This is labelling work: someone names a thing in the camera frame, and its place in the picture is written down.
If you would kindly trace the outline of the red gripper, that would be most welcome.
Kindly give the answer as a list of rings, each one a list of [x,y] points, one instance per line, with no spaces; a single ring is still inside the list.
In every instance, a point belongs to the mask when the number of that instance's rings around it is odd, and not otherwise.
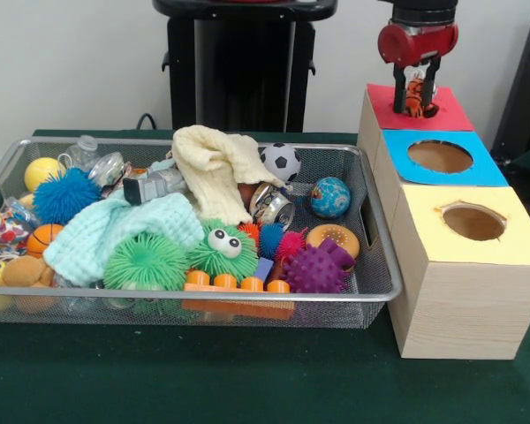
[[[450,53],[458,42],[458,26],[403,26],[388,24],[379,33],[377,47],[385,63],[393,63],[395,91],[393,111],[405,112],[406,76],[401,66],[416,65],[430,59],[423,82],[423,106],[433,100],[435,75],[440,58]]]

